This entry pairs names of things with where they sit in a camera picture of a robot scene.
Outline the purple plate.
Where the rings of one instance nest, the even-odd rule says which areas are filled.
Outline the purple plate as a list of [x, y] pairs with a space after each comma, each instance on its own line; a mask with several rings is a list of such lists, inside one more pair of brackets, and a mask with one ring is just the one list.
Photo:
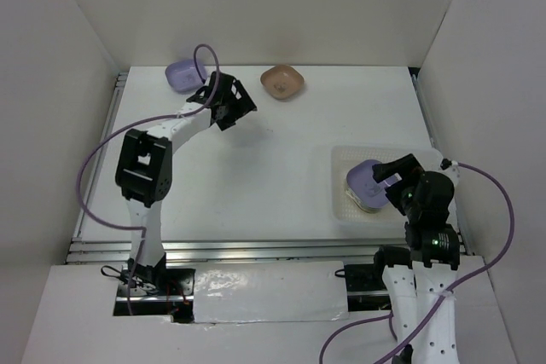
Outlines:
[[398, 182], [397, 176], [392, 176], [383, 182], [376, 182], [372, 177], [372, 166], [380, 164], [376, 159], [364, 160], [351, 168], [346, 174], [345, 188], [351, 188], [357, 194], [367, 194], [381, 210], [389, 204], [385, 189]]
[[177, 93], [198, 90], [207, 79], [207, 70], [200, 61], [185, 59], [171, 63], [165, 69], [166, 81]]

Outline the brown plate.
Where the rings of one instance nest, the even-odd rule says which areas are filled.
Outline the brown plate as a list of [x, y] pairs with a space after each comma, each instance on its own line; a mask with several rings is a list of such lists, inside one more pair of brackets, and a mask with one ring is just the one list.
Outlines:
[[265, 91], [279, 101], [295, 97], [305, 86], [304, 77], [292, 66], [278, 65], [263, 72], [260, 83]]

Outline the beige plate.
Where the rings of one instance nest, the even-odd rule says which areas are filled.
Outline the beige plate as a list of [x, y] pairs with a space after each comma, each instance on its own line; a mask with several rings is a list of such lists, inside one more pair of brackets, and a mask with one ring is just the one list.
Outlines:
[[367, 213], [376, 213], [381, 210], [381, 207], [377, 205], [367, 194], [359, 195], [351, 188], [346, 187], [345, 193], [347, 197], [357, 206], [361, 211]]

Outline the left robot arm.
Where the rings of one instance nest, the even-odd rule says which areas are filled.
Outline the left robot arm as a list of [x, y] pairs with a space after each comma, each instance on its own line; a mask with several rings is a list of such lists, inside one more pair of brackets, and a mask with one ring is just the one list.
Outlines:
[[115, 182], [136, 228], [131, 234], [128, 275], [146, 293], [160, 294], [168, 285], [161, 208], [172, 186], [174, 154], [202, 131], [214, 125], [227, 130], [256, 109], [240, 80], [213, 72], [209, 84], [190, 96], [173, 118], [125, 133]]

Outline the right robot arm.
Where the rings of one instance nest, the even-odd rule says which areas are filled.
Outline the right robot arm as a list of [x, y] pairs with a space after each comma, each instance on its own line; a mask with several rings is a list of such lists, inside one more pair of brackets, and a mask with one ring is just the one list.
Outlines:
[[398, 345], [384, 363], [457, 363], [455, 298], [450, 285], [460, 266], [460, 244], [448, 223], [455, 185], [440, 171], [425, 170], [408, 154], [373, 165], [389, 202], [405, 216], [405, 248], [383, 246], [371, 277], [387, 289]]

